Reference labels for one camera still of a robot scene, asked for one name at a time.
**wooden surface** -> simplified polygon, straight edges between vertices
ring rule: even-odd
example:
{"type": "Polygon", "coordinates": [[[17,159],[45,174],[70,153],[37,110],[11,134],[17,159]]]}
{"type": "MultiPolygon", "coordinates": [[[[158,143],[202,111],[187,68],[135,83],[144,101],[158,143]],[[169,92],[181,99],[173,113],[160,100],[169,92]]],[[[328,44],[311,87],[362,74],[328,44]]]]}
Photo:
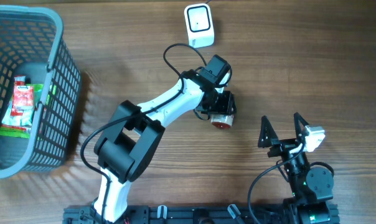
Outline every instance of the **wooden surface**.
{"type": "MultiPolygon", "coordinates": [[[[175,84],[162,53],[187,42],[187,5],[44,5],[61,15],[63,37],[83,74],[71,156],[51,174],[0,180],[0,223],[60,223],[63,208],[97,197],[100,176],[81,162],[81,143],[118,103],[148,101],[175,84]]],[[[335,168],[333,202],[342,223],[376,223],[376,2],[214,1],[211,9],[215,44],[200,51],[207,60],[219,54],[233,67],[233,128],[215,129],[191,112],[181,116],[166,129],[128,202],[245,204],[252,180],[276,160],[256,146],[261,116],[268,115],[280,138],[293,138],[298,111],[326,130],[322,147],[308,159],[335,168]]],[[[168,57],[180,71],[201,65],[189,49],[168,57]]],[[[87,150],[91,163],[94,143],[87,150]]],[[[252,201],[289,196],[289,185],[274,171],[255,187],[252,201]]]]}

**wooden table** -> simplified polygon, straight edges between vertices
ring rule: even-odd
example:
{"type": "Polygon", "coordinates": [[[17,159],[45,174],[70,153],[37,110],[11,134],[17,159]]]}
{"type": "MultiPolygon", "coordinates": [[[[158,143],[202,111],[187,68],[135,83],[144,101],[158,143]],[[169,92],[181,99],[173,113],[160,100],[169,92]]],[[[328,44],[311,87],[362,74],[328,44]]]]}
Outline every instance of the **wooden table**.
{"type": "MultiPolygon", "coordinates": [[[[0,223],[60,223],[63,208],[98,196],[100,176],[81,162],[81,143],[118,103],[148,101],[175,84],[162,53],[187,43],[188,4],[44,5],[61,15],[63,37],[83,75],[71,155],[50,174],[0,180],[0,223]]],[[[181,116],[134,182],[129,204],[244,205],[250,183],[276,160],[256,146],[261,116],[268,115],[281,139],[293,138],[299,111],[326,130],[322,147],[308,159],[335,168],[333,202],[342,223],[376,223],[376,2],[214,1],[211,9],[215,44],[200,51],[207,60],[219,54],[233,67],[233,128],[215,129],[193,113],[181,116]]],[[[168,58],[180,71],[201,65],[182,47],[168,58]]],[[[94,143],[86,153],[93,164],[94,143]]],[[[255,187],[252,201],[289,196],[289,185],[273,171],[255,187]]]]}

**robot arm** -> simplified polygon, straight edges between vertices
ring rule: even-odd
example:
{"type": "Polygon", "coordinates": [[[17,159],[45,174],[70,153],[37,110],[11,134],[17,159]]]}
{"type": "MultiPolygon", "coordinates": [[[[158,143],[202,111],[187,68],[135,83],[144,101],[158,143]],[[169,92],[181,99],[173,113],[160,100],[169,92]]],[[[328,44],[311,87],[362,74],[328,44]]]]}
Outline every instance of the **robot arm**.
{"type": "Polygon", "coordinates": [[[184,82],[182,93],[170,103],[145,116],[137,116],[137,118],[129,119],[104,130],[95,146],[95,153],[98,155],[98,164],[101,166],[101,171],[110,177],[111,182],[107,183],[106,178],[102,178],[100,194],[93,205],[95,217],[101,216],[107,184],[109,185],[109,193],[106,196],[104,219],[115,222],[122,216],[127,209],[127,197],[132,182],[149,165],[164,129],[180,115],[194,109],[205,111],[208,114],[225,114],[227,116],[236,112],[236,110],[233,110],[235,107],[233,97],[232,102],[231,100],[227,102],[218,100],[224,98],[225,93],[223,87],[216,88],[216,86],[229,80],[228,70],[220,70],[221,73],[218,72],[214,75],[218,77],[217,83],[208,82],[206,74],[204,74],[209,71],[209,67],[214,69],[212,60],[199,73],[193,70],[183,73],[186,78],[179,79],[174,87],[151,101],[137,106],[129,101],[119,105],[110,122],[157,107],[157,105],[178,93],[181,89],[181,80],[184,82]],[[220,107],[229,109],[220,111],[217,109],[220,107]],[[123,128],[135,130],[141,135],[140,139],[134,142],[123,133],[123,128]]]}

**plastic basket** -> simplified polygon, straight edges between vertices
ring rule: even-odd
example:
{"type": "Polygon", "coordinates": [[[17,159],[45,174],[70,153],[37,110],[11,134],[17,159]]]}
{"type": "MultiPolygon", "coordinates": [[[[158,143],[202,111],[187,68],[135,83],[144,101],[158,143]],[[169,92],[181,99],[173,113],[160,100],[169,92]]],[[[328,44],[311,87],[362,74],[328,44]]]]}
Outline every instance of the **plastic basket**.
{"type": "Polygon", "coordinates": [[[0,125],[15,75],[44,84],[30,138],[0,136],[0,178],[50,171],[65,161],[82,79],[62,33],[53,10],[0,6],[0,125]]]}

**white device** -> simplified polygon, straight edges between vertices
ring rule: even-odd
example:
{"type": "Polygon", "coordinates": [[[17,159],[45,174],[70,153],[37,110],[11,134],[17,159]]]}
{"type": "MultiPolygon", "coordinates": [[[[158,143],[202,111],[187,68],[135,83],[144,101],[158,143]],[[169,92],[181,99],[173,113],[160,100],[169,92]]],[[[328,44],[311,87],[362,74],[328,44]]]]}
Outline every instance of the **white device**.
{"type": "MultiPolygon", "coordinates": [[[[228,80],[229,76],[230,74],[227,73],[220,83],[225,83],[228,80]]],[[[195,109],[202,101],[202,98],[204,96],[204,92],[200,89],[200,86],[198,86],[192,80],[183,78],[183,81],[183,94],[180,94],[176,99],[159,108],[157,111],[147,114],[147,116],[153,121],[160,121],[162,126],[165,128],[185,112],[195,109]]],[[[141,107],[141,111],[148,111],[165,102],[171,96],[174,96],[180,89],[181,80],[179,79],[177,84],[174,85],[170,90],[166,91],[165,93],[151,101],[140,103],[137,106],[141,107]]],[[[224,87],[216,88],[216,91],[218,91],[219,93],[222,93],[223,90],[224,87]]],[[[124,184],[121,184],[118,181],[118,177],[108,169],[101,168],[101,171],[108,175],[111,179],[108,199],[106,200],[107,205],[105,207],[104,219],[110,222],[115,222],[127,209],[127,196],[131,187],[131,182],[126,181],[124,184]]],[[[102,204],[105,196],[105,190],[106,178],[103,176],[101,180],[100,194],[98,196],[98,200],[94,203],[94,208],[100,215],[102,213],[102,204]]]]}
{"type": "Polygon", "coordinates": [[[200,3],[187,6],[184,10],[191,47],[206,47],[214,43],[212,13],[208,4],[200,3]]]}

